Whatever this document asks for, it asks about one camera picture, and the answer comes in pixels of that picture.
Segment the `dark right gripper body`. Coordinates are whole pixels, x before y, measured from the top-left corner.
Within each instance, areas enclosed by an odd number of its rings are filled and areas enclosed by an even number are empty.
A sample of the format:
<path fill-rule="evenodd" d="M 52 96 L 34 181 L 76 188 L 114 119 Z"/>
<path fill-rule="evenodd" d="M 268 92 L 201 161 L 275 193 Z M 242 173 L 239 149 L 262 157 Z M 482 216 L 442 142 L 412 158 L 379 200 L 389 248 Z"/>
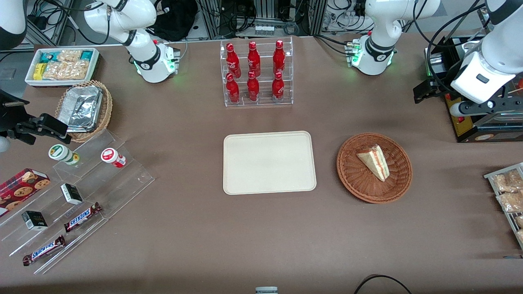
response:
<path fill-rule="evenodd" d="M 19 99 L 3 90 L 0 90 L 0 135 L 8 137 L 8 130 L 14 129 L 17 124 L 26 122 L 30 115 L 25 106 L 30 102 Z"/>

